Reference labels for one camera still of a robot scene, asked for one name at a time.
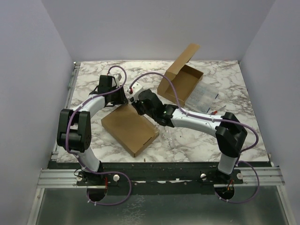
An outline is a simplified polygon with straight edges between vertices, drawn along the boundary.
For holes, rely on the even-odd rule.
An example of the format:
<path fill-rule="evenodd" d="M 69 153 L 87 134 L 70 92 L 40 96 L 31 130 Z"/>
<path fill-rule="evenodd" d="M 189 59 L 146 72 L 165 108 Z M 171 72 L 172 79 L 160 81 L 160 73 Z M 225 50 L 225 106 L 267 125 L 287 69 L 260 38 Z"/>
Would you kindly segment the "taped brown cardboard box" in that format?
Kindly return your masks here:
<path fill-rule="evenodd" d="M 130 105 L 121 105 L 101 119 L 102 127 L 132 156 L 137 157 L 159 136 L 159 129 Z"/>

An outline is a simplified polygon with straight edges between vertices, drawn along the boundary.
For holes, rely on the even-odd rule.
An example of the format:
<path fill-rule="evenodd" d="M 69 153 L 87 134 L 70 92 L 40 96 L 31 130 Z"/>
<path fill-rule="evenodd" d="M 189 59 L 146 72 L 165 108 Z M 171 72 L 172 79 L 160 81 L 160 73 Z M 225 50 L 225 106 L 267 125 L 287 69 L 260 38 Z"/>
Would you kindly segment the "brown cardboard express box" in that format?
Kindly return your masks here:
<path fill-rule="evenodd" d="M 170 84 L 165 78 L 162 78 L 157 88 L 158 95 L 176 103 L 175 94 L 172 90 L 173 86 L 176 90 L 180 106 L 183 107 L 185 105 L 186 100 L 196 85 L 203 78 L 202 71 L 188 65 L 188 62 L 199 48 L 200 46 L 198 44 L 189 44 L 174 63 L 166 70 L 165 76 L 172 82 L 172 84 Z"/>

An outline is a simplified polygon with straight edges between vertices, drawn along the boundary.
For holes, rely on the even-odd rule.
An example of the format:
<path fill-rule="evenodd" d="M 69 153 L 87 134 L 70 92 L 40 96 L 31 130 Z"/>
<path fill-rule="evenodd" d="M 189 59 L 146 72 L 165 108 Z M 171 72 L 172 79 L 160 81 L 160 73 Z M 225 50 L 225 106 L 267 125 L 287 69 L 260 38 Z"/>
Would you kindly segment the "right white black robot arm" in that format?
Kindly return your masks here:
<path fill-rule="evenodd" d="M 233 113 L 223 116 L 182 112 L 176 105 L 163 104 L 149 89 L 129 88 L 129 101 L 139 115 L 151 117 L 157 124 L 172 128 L 189 128 L 216 138 L 221 158 L 215 172 L 216 180 L 228 182 L 247 137 L 247 131 Z"/>

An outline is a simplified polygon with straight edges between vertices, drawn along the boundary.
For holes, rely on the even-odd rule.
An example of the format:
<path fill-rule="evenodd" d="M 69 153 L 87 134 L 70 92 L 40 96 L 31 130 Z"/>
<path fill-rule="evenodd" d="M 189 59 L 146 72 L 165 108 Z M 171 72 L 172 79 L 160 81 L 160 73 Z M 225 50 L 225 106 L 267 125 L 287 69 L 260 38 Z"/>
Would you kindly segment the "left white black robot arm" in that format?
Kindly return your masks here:
<path fill-rule="evenodd" d="M 60 112 L 57 145 L 78 160 L 93 185 L 100 184 L 104 174 L 101 161 L 90 147 L 91 118 L 106 107 L 128 103 L 121 78 L 120 74 L 101 75 L 98 85 L 86 100 L 73 109 L 62 109 Z"/>

